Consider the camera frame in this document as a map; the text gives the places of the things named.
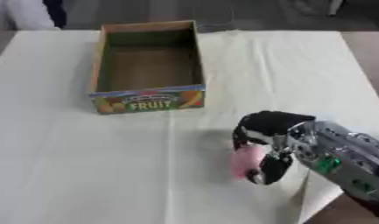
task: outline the gray floor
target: gray floor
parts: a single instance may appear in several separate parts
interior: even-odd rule
[[[201,32],[241,30],[378,31],[379,0],[347,0],[336,17],[307,16],[293,0],[64,0],[67,29],[195,19]]]

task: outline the robotic arm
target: robotic arm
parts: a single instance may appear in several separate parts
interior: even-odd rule
[[[238,151],[251,144],[269,144],[260,165],[245,172],[255,184],[279,181],[297,160],[340,186],[379,216],[379,141],[314,116],[262,111],[246,115],[233,133]]]

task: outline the white tablecloth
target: white tablecloth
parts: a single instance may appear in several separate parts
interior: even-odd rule
[[[0,58],[0,224],[297,223],[340,194],[295,163],[236,180],[230,133],[263,109],[379,135],[379,99],[337,32],[201,34],[204,109],[97,115],[97,31],[22,31]]]

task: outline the cardboard box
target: cardboard box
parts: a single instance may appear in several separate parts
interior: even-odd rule
[[[205,89],[194,22],[102,27],[89,89],[101,114],[202,108]]]

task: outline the pink ball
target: pink ball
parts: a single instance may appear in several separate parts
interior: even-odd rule
[[[233,153],[233,174],[239,178],[245,178],[248,170],[260,170],[260,164],[265,157],[265,149],[261,145],[244,146]]]

